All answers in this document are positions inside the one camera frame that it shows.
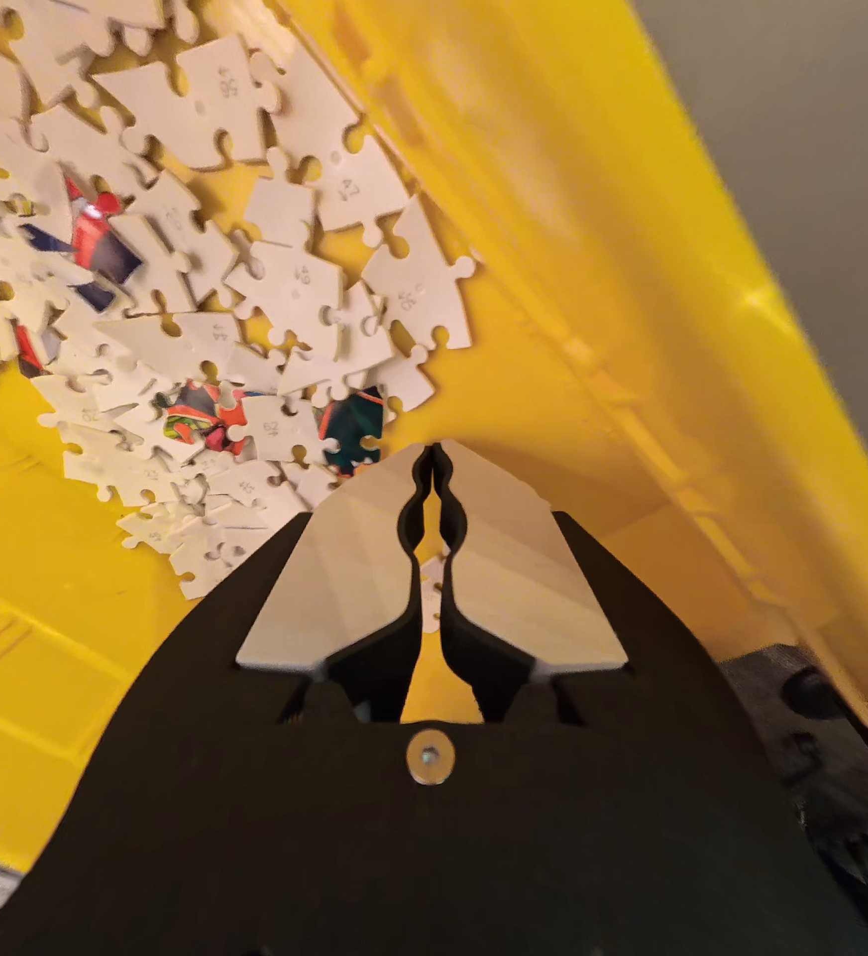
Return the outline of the pile of puzzle pieces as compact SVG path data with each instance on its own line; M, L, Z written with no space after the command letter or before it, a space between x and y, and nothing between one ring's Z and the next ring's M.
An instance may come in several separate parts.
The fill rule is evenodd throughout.
M200 601L471 345L423 200L273 2L0 2L0 375ZM390 409L390 401L399 405Z

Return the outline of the yellow plastic bin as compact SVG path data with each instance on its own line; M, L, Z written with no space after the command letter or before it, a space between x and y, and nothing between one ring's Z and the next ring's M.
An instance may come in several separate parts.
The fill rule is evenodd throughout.
M626 2L273 2L423 200L471 337L384 456L455 438L711 655L804 650L868 722L868 455ZM192 606L0 375L0 863L28 869Z

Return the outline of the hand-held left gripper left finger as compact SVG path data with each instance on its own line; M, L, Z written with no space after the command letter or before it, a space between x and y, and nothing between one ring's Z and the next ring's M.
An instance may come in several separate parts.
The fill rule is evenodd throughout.
M311 513L236 655L242 668L333 682L399 723L423 639L416 548L433 448L411 445Z

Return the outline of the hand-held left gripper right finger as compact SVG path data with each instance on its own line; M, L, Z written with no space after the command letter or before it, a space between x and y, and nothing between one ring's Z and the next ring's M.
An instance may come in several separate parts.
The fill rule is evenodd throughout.
M613 672L628 655L550 505L455 440L432 448L447 547L440 644L487 723L519 691L564 675Z

